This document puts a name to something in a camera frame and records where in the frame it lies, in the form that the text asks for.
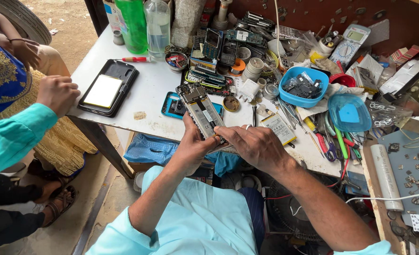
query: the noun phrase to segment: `green bottle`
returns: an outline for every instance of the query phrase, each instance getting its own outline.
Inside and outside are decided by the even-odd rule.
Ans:
[[[142,0],[115,0],[126,48],[134,54],[146,54],[146,19]]]

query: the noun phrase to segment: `light blue shirt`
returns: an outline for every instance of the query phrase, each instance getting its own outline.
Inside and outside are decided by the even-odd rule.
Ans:
[[[54,111],[40,103],[0,120],[0,171],[25,157],[57,120]]]
[[[162,171],[148,170],[142,193]],[[214,188],[185,178],[177,187],[151,237],[134,229],[127,208],[107,225],[86,255],[146,254],[258,254],[252,221],[244,196],[235,190]],[[358,252],[339,255],[392,254],[382,241]]]

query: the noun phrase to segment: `multimeter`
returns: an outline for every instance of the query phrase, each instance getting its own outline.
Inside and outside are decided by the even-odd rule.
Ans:
[[[339,60],[342,63],[348,64],[349,61],[356,54],[368,35],[372,30],[368,27],[351,24],[343,33],[343,41],[341,41],[337,48],[332,53],[330,60],[337,63]]]

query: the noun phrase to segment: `man's hand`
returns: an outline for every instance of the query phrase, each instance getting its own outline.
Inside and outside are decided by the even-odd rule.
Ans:
[[[13,45],[14,56],[24,64],[27,71],[30,71],[30,66],[33,69],[38,68],[39,61],[41,61],[37,54],[38,49],[36,49],[36,52],[33,51],[23,40],[14,40],[11,41],[11,44]]]
[[[60,75],[43,77],[39,83],[36,102],[49,107],[58,118],[65,116],[80,95],[78,86],[70,77]]]
[[[192,175],[200,166],[205,155],[218,146],[220,137],[212,136],[202,141],[199,128],[187,112],[183,116],[183,122],[186,130],[169,164],[173,165],[170,169],[181,171],[183,177],[186,177]]]
[[[216,127],[214,131],[227,139],[247,163],[274,178],[294,169],[294,160],[283,148],[279,138],[266,127]]]

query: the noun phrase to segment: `dirt ground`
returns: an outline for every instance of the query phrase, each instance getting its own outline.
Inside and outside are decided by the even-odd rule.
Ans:
[[[60,52],[72,74],[97,39],[85,2],[83,0],[20,1],[30,8],[49,30],[59,30],[52,36],[50,46]]]

